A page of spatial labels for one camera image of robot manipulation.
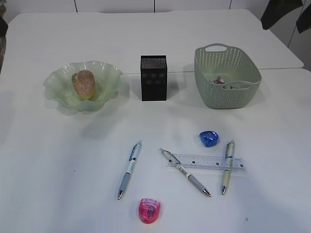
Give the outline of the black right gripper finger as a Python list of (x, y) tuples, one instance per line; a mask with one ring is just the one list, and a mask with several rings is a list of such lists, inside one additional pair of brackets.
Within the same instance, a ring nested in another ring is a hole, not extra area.
[(260, 19), (262, 28), (270, 29), (286, 14), (302, 6), (302, 0), (269, 0)]
[(309, 5), (296, 21), (297, 30), (299, 33), (311, 28), (311, 5)]

